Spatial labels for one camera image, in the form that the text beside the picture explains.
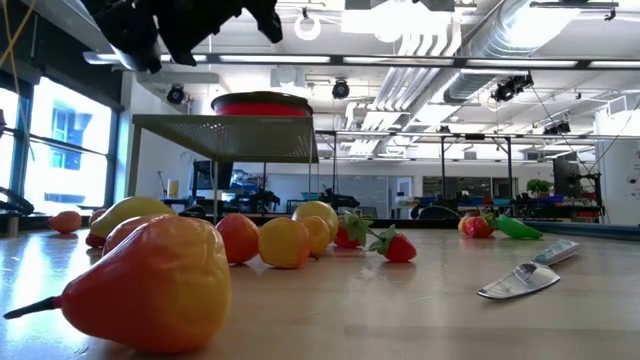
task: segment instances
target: green fruit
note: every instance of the green fruit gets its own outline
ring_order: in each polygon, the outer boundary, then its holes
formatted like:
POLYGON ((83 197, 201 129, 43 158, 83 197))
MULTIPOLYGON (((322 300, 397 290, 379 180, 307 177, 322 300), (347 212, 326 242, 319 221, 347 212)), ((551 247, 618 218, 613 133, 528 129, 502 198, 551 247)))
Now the green fruit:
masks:
POLYGON ((498 218, 498 228, 507 236, 514 239, 540 239, 543 234, 518 220, 508 216, 500 215, 498 218))

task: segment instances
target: metal shelf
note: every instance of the metal shelf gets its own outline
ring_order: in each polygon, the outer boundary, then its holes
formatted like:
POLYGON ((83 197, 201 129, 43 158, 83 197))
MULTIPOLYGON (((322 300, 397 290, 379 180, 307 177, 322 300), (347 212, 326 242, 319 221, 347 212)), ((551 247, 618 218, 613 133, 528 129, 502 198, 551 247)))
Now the metal shelf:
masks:
POLYGON ((132 122, 217 161, 318 162, 310 116, 133 115, 132 122))

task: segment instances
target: computer screen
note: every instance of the computer screen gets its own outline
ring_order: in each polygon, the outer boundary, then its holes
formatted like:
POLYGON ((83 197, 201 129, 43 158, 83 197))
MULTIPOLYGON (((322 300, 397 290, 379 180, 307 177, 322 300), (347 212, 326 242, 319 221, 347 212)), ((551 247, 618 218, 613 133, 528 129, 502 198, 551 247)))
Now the computer screen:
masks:
MULTIPOLYGON (((196 169, 196 190, 213 190, 213 162, 210 160, 202 160, 195 162, 196 169)), ((231 186, 231 175, 233 174, 233 163, 218 162, 218 190, 228 190, 231 186)), ((193 174, 191 175, 191 183, 189 188, 193 189, 193 174)))
POLYGON ((575 199, 582 197, 580 186, 580 167, 567 160, 553 160, 553 180, 556 195, 567 196, 575 199))

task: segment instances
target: strawberry leaves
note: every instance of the strawberry leaves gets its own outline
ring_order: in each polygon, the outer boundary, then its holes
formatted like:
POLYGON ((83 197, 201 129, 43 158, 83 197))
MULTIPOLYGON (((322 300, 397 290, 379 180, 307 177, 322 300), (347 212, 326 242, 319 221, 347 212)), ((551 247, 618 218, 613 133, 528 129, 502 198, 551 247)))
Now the strawberry leaves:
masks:
POLYGON ((347 230, 349 240, 357 240, 361 246, 367 243, 367 233, 371 232, 369 229, 371 224, 373 224, 373 221, 364 220, 360 214, 354 214, 348 211, 345 211, 344 217, 342 221, 340 221, 340 227, 347 230))
POLYGON ((391 245, 393 237, 396 236, 396 234, 396 226, 391 225, 387 230, 376 235, 378 240, 369 245, 369 249, 367 249, 367 251, 375 251, 380 255, 385 255, 389 250, 389 245, 391 245))
POLYGON ((480 216, 489 224, 489 227, 493 230, 498 230, 498 221, 493 213, 486 213, 482 209, 478 208, 480 216))

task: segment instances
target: wooden table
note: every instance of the wooden table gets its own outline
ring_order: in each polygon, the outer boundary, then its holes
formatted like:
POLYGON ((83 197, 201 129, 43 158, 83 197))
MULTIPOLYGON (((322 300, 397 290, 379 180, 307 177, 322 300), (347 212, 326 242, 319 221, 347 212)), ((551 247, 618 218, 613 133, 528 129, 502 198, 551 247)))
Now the wooden table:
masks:
MULTIPOLYGON (((224 330, 202 352, 179 359, 637 359, 640 246, 580 239, 579 257, 559 264, 560 283, 497 303, 475 292, 531 259, 546 241, 461 239, 453 230, 406 232, 412 264, 332 250, 302 270, 259 259, 233 267, 224 330)), ((86 232, 0 240, 2 312, 49 295, 97 258, 86 232)), ((59 311, 0 319, 0 359, 148 359, 87 337, 59 311)))

